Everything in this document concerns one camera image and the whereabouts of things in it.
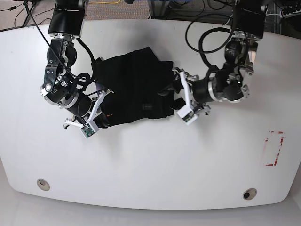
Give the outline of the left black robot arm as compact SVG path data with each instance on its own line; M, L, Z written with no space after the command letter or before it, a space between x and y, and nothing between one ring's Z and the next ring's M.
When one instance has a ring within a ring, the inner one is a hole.
M180 88L184 91L185 101L177 114L187 125L194 122L200 113L210 113L209 102L226 100L237 103L249 96L249 87L244 82L244 77L251 76L254 72L258 42L263 38L267 3L262 0L233 0L230 5L233 9L231 28L212 28L199 39L196 51L208 67L204 78L173 68L176 79L181 83ZM224 49L225 63L221 69L209 63L206 58L207 54L216 51L203 49L205 37L214 32L229 34L226 41L217 48Z

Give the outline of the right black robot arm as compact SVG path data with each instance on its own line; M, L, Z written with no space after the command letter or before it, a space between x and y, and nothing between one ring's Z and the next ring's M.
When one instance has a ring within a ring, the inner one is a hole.
M48 103L73 114L72 118L65 120L64 128L76 126L86 137L92 136L100 128L110 127L107 116L101 109L101 103L105 96L112 92L96 82L94 55L80 38L88 4L87 0L54 2L53 16L48 29L52 39L46 42L47 66L40 91ZM71 67L77 59L73 40L88 53L91 59L91 75L74 75L71 72Z

